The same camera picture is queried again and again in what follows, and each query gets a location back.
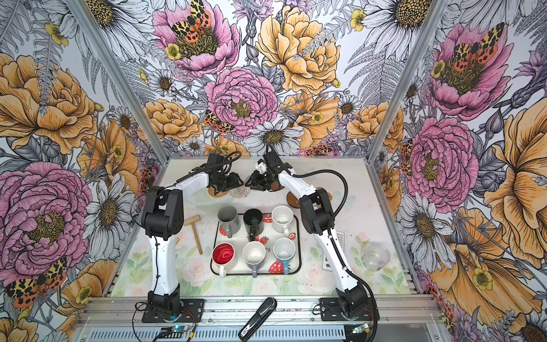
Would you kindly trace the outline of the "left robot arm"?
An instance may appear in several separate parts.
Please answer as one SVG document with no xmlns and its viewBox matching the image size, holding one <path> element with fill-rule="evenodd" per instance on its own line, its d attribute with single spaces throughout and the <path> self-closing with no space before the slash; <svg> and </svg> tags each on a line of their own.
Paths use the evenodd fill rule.
<svg viewBox="0 0 547 342">
<path fill-rule="evenodd" d="M 152 252 L 152 286 L 148 292 L 146 319 L 175 321 L 183 312 L 176 276 L 176 240 L 184 226 L 184 199 L 202 189 L 216 194 L 243 185 L 232 163 L 242 157 L 239 151 L 229 155 L 212 153 L 207 162 L 166 187 L 153 186 L 145 196 L 140 226 L 148 236 Z"/>
</svg>

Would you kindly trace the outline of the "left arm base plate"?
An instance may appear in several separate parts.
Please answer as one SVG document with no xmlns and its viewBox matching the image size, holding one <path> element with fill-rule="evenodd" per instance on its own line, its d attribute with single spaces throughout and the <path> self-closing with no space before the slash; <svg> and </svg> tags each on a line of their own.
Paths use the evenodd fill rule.
<svg viewBox="0 0 547 342">
<path fill-rule="evenodd" d="M 181 299 L 174 307 L 147 306 L 142 323 L 199 323 L 204 313 L 204 299 Z"/>
</svg>

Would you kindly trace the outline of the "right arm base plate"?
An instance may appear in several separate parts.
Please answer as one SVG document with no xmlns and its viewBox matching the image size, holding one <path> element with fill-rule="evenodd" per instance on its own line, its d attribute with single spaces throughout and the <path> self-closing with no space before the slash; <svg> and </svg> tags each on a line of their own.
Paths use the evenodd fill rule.
<svg viewBox="0 0 547 342">
<path fill-rule="evenodd" d="M 334 297 L 319 299 L 319 313 L 322 321 L 376 321 L 379 319 L 379 314 L 370 303 L 358 309 Z"/>
</svg>

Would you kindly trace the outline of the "woven rattan coaster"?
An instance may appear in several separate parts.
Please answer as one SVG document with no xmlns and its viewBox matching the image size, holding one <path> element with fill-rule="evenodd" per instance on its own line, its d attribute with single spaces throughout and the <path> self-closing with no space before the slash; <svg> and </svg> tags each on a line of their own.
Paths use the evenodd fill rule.
<svg viewBox="0 0 547 342">
<path fill-rule="evenodd" d="M 212 198 L 222 198 L 229 194 L 229 191 L 216 191 L 214 187 L 210 187 L 207 190 L 207 193 Z"/>
</svg>

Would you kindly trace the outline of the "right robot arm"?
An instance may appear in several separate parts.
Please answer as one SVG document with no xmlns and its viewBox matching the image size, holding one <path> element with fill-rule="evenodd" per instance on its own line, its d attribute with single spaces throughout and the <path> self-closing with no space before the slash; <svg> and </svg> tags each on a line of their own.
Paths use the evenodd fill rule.
<svg viewBox="0 0 547 342">
<path fill-rule="evenodd" d="M 305 181 L 308 177 L 320 174 L 334 175 L 342 182 L 343 199 L 336 209 L 332 208 L 325 189 L 315 188 Z M 281 160 L 276 151 L 267 150 L 256 163 L 255 171 L 249 177 L 246 186 L 253 190 L 271 192 L 274 184 L 288 189 L 299 198 L 301 221 L 306 232 L 313 235 L 328 260 L 335 278 L 336 293 L 343 315 L 350 319 L 368 312 L 371 319 L 379 319 L 373 290 L 366 281 L 353 273 L 335 228 L 336 217 L 348 198 L 349 187 L 346 178 L 340 172 L 329 169 L 299 175 L 291 165 Z"/>
</svg>

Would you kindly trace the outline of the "multicolour zigzag woven coaster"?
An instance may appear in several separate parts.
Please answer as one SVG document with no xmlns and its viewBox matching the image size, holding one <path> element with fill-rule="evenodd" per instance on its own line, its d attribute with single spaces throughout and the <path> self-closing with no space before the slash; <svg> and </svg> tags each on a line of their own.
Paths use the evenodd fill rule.
<svg viewBox="0 0 547 342">
<path fill-rule="evenodd" d="M 248 187 L 241 186 L 229 191 L 229 194 L 236 199 L 246 198 L 250 194 L 251 190 Z"/>
</svg>

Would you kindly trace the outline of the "scratched brown wooden coaster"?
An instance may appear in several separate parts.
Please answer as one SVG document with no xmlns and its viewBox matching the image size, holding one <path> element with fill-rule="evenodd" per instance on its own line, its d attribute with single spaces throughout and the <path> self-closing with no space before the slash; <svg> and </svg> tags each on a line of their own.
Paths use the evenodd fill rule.
<svg viewBox="0 0 547 342">
<path fill-rule="evenodd" d="M 288 205 L 290 207 L 292 207 L 294 209 L 299 209 L 300 208 L 299 199 L 292 192 L 287 193 L 286 202 L 288 203 Z"/>
</svg>

